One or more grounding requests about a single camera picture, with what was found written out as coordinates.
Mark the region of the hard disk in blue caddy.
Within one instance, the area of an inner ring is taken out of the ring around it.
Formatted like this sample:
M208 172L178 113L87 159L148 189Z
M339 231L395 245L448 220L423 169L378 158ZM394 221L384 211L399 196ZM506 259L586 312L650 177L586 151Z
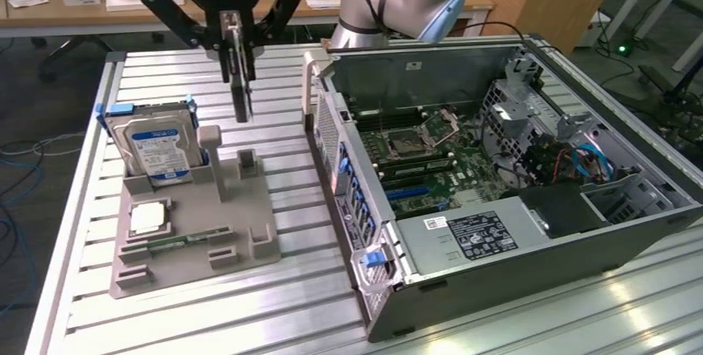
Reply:
M192 181L191 169L204 165L204 154L191 96L160 104L99 104L95 111L130 177L146 176L155 187Z

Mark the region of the CPU socket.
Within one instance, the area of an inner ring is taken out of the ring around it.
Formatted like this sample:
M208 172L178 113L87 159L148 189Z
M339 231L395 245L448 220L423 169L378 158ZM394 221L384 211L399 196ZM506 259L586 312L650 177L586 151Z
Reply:
M431 156L432 149L414 128L402 128L387 132L388 157L392 160Z

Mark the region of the metal socket cover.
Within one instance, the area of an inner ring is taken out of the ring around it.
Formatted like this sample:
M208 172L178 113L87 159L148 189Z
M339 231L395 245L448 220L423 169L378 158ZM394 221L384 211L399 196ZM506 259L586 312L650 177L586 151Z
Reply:
M458 117L448 109L440 109L420 125L420 131L426 140L438 146L458 131Z

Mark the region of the installed RAM stick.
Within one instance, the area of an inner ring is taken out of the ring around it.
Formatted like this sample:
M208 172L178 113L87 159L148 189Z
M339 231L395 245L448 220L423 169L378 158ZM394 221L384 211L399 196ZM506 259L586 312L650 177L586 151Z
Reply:
M384 161L384 162L378 162L378 168L380 170L386 170L388 169L390 167L394 167L394 166L402 166L402 165L407 165L407 164L426 164L426 163L430 163L430 162L435 162L435 161L451 161L452 158L451 157L447 157L447 156L443 156L443 155L431 155L431 156L416 156L416 157L411 157L411 158L403 158L403 159L398 159L398 160L391 160L391 161Z
M456 162L454 160L391 166L382 170L383 180L399 180L407 177L434 175L452 170L455 166Z

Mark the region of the silver CPU chip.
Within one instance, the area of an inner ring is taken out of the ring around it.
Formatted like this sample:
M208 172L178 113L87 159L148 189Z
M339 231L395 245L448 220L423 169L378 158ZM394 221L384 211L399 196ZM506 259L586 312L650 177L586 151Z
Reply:
M166 233L166 205L160 202L136 205L131 211L128 238L156 236Z

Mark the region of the metal disk bay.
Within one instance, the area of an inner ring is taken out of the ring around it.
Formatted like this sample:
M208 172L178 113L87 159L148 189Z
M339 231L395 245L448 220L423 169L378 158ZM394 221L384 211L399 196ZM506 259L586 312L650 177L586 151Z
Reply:
M480 112L482 141L491 152L522 157L542 136L556 136L556 112L528 86L515 91L507 80L494 81Z

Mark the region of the blue expansion slot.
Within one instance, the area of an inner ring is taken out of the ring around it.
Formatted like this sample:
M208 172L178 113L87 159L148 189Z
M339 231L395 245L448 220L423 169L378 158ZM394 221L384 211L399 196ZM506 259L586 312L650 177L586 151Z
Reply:
M412 198L428 194L430 188L427 186L416 186L406 189L392 189L386 191L388 201Z

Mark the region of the green motherboard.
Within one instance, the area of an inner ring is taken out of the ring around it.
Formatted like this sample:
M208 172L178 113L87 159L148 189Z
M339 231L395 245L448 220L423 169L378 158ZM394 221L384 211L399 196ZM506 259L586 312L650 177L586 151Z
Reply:
M423 136L420 125L440 109L448 109L458 117L459 131L434 146ZM503 199L534 183L507 153L486 149L482 141L482 116L458 105L416 106L394 111L380 108L354 110L352 116L383 192L416 186L430 188L428 194L423 196L388 201L399 220ZM456 162L452 170L434 175L383 180L376 163L392 160L388 157L387 132L402 128L418 131L434 155L452 158Z

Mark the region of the blue card retention tabs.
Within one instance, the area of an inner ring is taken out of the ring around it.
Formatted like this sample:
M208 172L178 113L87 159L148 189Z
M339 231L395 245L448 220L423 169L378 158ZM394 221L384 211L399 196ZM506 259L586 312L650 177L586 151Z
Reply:
M339 144L335 196L340 202L343 222L354 247L366 247L372 243L378 224L362 187L356 163L343 142Z

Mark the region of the green RAM stick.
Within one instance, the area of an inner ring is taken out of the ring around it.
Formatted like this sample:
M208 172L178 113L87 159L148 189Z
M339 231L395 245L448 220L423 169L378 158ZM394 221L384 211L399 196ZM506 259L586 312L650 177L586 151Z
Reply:
M191 245L202 244L208 240L208 235L191 235L191 236L174 236L170 238L159 239L150 241L147 243L147 248L150 251L163 251L170 249L179 249L188 247Z

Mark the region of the grey plastic parts rack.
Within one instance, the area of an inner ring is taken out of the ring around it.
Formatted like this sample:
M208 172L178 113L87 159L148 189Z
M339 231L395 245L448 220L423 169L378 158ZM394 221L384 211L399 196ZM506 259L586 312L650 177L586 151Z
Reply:
M202 126L196 133L208 162L191 169L191 182L156 188L143 175L122 181L110 282L115 299L282 259L262 158L244 149L235 157L220 159L219 126ZM167 208L166 233L130 239L132 208L152 202ZM208 235L202 244L156 252L147 248L150 241L200 234Z

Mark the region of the grey power supply unit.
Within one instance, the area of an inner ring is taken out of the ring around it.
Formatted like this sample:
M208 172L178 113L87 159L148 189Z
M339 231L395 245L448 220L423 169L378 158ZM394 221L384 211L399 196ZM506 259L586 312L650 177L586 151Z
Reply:
M554 285L554 269L538 259L550 238L518 196L403 219L399 229L422 276L514 264L527 282Z

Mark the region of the dark grey open PC case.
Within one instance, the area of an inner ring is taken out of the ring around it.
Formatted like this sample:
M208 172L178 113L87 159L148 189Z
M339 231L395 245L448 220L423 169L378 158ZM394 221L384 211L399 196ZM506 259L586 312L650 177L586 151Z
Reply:
M458 105L482 116L483 98L499 79L515 91L528 86L559 117L555 137L542 136L522 157L507 154L534 181L510 197L522 198L550 238L538 251L554 269L550 287L514 274L514 264L418 274L352 116L354 110L435 105ZM372 342L610 272L703 218L703 176L566 57L531 37L311 49L303 56L303 111ZM362 248L351 242L335 196L342 142L378 224L372 243ZM367 269L362 257L372 250L383 251L387 263Z

